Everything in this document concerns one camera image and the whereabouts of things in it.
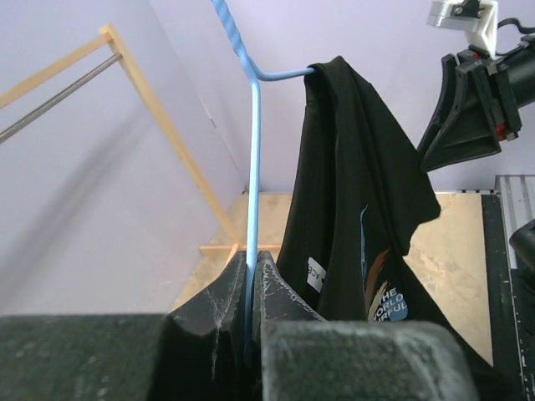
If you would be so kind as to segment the black printed t shirt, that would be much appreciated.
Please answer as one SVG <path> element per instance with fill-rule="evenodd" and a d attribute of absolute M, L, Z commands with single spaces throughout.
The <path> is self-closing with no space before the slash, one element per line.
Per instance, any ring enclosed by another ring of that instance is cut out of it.
<path fill-rule="evenodd" d="M 451 325 L 405 262 L 441 207 L 420 155 L 374 85 L 342 57 L 304 79 L 298 168 L 277 267 L 328 321 L 447 332 L 480 400 L 514 400 L 512 380 Z"/>

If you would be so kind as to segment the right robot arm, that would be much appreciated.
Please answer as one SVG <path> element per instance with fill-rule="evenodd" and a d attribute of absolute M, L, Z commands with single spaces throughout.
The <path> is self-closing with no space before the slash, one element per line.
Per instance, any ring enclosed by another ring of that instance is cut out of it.
<path fill-rule="evenodd" d="M 474 45 L 441 59 L 440 95 L 417 150 L 430 172 L 493 156 L 522 128 L 519 110 L 534 102 L 534 36 L 496 59 Z"/>

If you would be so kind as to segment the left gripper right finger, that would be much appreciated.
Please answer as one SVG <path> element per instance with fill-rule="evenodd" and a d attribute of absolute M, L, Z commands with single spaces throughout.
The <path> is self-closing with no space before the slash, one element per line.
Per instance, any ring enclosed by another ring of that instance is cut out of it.
<path fill-rule="evenodd" d="M 464 355 L 428 322 L 328 322 L 257 257 L 253 309 L 264 400 L 476 400 Z"/>

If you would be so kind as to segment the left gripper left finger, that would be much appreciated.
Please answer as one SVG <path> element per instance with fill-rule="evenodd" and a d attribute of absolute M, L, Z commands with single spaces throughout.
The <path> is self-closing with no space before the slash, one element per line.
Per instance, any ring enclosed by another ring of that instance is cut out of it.
<path fill-rule="evenodd" d="M 164 314 L 7 316 L 4 400 L 240 400 L 245 255 Z"/>

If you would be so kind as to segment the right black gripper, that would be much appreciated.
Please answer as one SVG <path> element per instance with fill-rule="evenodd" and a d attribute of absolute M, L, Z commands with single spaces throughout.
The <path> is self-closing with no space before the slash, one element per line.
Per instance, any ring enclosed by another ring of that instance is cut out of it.
<path fill-rule="evenodd" d="M 419 143 L 424 172 L 496 155 L 522 128 L 522 50 L 497 60 L 472 49 L 458 56 L 441 59 L 441 92 Z"/>

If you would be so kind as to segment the light blue wire hanger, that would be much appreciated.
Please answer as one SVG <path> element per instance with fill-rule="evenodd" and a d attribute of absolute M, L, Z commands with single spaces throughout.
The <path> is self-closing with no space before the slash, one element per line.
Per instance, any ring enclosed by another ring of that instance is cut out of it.
<path fill-rule="evenodd" d="M 252 312 L 254 298 L 255 269 L 258 254 L 258 223 L 259 223 L 259 187 L 261 164 L 261 128 L 262 128 L 262 99 L 261 82 L 278 82 L 294 79 L 314 73 L 311 67 L 296 69 L 279 73 L 265 73 L 248 54 L 241 33 L 235 23 L 231 11 L 224 0 L 213 0 L 212 5 L 224 28 L 234 53 L 239 58 L 242 70 L 250 84 L 252 94 L 252 120 L 251 120 L 251 146 L 250 146 L 250 172 L 248 183 L 247 208 L 247 244 L 246 244 L 246 281 L 244 304 L 244 359 L 247 363 L 252 360 L 253 354 L 253 328 Z"/>

